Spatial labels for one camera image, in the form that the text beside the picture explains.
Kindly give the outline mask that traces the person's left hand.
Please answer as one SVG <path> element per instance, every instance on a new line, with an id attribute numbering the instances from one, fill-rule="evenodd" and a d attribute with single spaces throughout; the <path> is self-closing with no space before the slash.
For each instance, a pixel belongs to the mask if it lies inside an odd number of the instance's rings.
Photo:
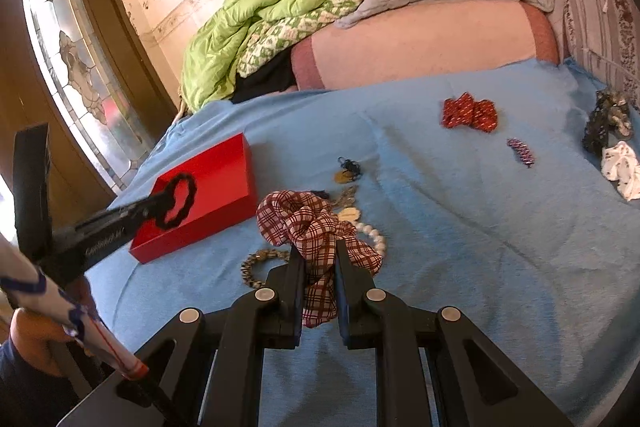
<path id="1" fill-rule="evenodd" d="M 16 309 L 10 338 L 22 359 L 34 369 L 54 377 L 65 376 L 52 347 L 76 343 L 76 339 L 50 317 L 25 308 Z"/>

